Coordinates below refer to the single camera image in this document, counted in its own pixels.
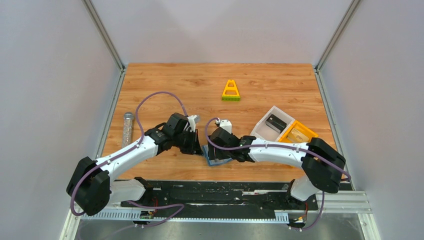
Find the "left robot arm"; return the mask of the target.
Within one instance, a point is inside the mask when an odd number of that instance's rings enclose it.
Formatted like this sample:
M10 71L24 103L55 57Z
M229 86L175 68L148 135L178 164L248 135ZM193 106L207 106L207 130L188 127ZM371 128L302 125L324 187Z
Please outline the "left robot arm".
M139 139L126 147L95 160L82 158L66 187L71 197L71 206L77 204L81 212L93 216L105 206L123 201L138 201L147 191L147 183L140 177L131 180L117 180L135 165L154 158L159 154L179 148L182 154L202 155L196 124L199 115L185 116L173 113L167 122L145 131Z

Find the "blue card holder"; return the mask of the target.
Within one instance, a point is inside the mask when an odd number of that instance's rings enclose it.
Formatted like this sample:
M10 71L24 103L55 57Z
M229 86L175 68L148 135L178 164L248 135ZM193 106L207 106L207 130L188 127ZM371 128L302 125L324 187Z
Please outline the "blue card holder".
M201 146L202 151L203 151L203 156L206 159L206 163L209 167L216 167L216 166L220 166L220 165L224 165L227 164L229 162L231 162L233 159L232 158L226 158L226 159L210 159L208 156L208 146L207 145L202 145Z

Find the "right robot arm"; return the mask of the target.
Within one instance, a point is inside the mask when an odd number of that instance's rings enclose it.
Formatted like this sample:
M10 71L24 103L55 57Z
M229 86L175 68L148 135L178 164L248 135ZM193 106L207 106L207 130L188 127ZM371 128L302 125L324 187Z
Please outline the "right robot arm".
M237 137L222 127L207 136L210 150L238 162L272 162L302 169L304 176L294 179L289 198L304 202L319 191L336 194L340 189L346 159L321 138L310 142L267 141L252 135Z

